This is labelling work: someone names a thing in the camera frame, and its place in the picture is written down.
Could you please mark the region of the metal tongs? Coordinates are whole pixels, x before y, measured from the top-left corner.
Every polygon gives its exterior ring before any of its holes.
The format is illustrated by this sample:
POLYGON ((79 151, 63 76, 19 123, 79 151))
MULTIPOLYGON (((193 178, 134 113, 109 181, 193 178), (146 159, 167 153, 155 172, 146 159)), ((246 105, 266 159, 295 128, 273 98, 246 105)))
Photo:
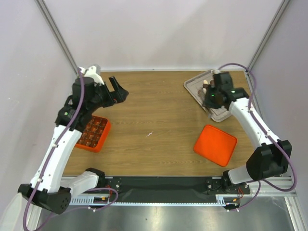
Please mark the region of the metal tongs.
POLYGON ((212 108, 210 108, 206 102, 204 102, 204 107, 208 111, 209 117, 212 120, 215 120, 216 119, 215 111, 212 108))

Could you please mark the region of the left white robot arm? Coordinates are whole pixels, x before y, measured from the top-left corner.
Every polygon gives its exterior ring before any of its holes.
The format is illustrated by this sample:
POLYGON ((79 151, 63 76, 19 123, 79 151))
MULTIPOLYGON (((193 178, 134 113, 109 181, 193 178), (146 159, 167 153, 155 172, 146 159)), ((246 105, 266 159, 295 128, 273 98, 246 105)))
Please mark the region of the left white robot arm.
POLYGON ((62 214, 71 199, 93 190, 102 192, 106 187, 105 173, 88 168, 81 175, 62 181, 62 174, 70 154, 81 138, 92 114, 100 107, 122 103, 128 91, 114 76, 109 78, 114 90, 93 77, 77 78, 63 108, 58 112, 52 140, 45 157, 30 183, 21 184, 18 192, 31 204, 62 214))

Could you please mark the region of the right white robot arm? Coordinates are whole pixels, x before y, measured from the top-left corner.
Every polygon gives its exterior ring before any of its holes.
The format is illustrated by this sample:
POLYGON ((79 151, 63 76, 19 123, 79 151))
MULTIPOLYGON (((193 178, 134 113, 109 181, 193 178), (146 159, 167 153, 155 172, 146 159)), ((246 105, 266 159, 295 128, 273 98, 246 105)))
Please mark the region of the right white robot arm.
POLYGON ((252 106, 245 89, 234 87, 229 72, 212 74, 203 104, 207 108, 223 107, 229 111, 255 148, 245 165, 224 172, 225 179, 221 182, 224 192, 233 193, 241 183, 265 180, 287 172, 292 151, 290 142, 281 140, 271 131, 252 106))

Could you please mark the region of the orange compartment chocolate box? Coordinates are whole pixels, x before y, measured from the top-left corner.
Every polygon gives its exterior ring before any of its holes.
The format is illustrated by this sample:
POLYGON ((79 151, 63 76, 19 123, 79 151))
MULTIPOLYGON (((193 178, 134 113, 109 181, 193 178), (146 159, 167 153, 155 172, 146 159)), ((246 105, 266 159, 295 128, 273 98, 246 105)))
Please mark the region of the orange compartment chocolate box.
POLYGON ((100 152, 110 128, 108 119, 93 115, 75 147, 93 153, 100 152))

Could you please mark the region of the metal tray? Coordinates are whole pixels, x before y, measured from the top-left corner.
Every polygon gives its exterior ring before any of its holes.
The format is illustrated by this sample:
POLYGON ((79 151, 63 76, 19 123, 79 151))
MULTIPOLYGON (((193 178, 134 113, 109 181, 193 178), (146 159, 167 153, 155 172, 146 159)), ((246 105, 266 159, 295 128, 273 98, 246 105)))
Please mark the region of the metal tray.
MULTIPOLYGON (((207 80, 209 83, 213 79, 213 73, 214 73, 214 70, 208 70, 208 71, 202 72, 201 74, 193 78, 188 79, 187 81, 183 83, 184 88, 188 91, 189 94, 192 95, 192 97, 197 101, 197 103, 202 107, 202 109, 207 112, 207 114, 208 114, 208 111, 203 106, 205 94, 203 93, 203 95, 199 95, 198 91, 202 90, 204 80, 207 80)), ((213 110, 215 111, 215 114, 216 114, 216 119, 214 120, 215 122, 222 122, 228 119, 229 117, 231 117, 231 113, 228 110, 226 110, 224 107, 219 108, 219 109, 213 109, 213 110)))

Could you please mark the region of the orange box lid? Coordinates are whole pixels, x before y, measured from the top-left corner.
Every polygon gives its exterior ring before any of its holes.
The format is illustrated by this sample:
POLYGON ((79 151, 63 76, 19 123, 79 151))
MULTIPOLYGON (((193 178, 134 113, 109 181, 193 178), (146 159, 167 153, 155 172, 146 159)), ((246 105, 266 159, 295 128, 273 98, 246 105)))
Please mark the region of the orange box lid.
POLYGON ((236 137, 212 125, 206 125, 200 133, 193 150, 209 161, 221 167, 226 167, 236 144, 236 137))

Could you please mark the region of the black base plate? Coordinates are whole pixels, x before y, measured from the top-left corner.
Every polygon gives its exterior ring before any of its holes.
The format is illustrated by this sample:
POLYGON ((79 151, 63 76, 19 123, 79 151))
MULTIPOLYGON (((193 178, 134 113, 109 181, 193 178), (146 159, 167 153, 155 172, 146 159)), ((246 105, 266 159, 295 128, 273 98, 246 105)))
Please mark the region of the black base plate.
POLYGON ((121 193, 130 189, 142 190, 194 190, 205 194, 231 195, 250 194, 246 183, 226 185, 222 177, 208 176, 109 176, 106 184, 119 190, 121 193))

